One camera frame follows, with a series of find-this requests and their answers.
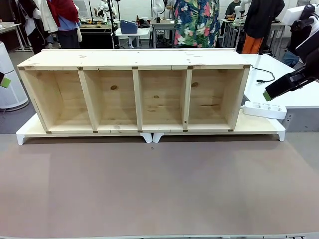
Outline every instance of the wooden shelf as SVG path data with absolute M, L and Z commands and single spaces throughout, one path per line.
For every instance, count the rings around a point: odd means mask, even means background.
M 178 133 L 234 130 L 250 66 L 231 49 L 150 49 L 43 51 L 18 67 L 46 132 Z

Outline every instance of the orange pants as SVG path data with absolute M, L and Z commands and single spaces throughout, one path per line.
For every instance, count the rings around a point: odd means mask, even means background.
M 242 53 L 257 54 L 262 43 L 263 38 L 252 38 L 248 34 L 246 34 L 245 45 Z

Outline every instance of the red jacket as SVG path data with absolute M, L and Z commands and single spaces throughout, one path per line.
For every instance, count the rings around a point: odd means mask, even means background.
M 58 15 L 73 22 L 78 22 L 78 11 L 72 0 L 47 0 L 53 19 L 58 27 Z

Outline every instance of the blue box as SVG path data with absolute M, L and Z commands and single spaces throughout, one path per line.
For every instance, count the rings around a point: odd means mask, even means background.
M 122 34 L 137 34 L 138 25 L 135 22 L 121 20 Z

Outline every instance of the wood knot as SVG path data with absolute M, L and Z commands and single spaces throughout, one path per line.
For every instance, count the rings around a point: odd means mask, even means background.
M 191 84 L 192 87 L 197 87 L 199 85 L 198 82 L 194 82 L 193 84 Z

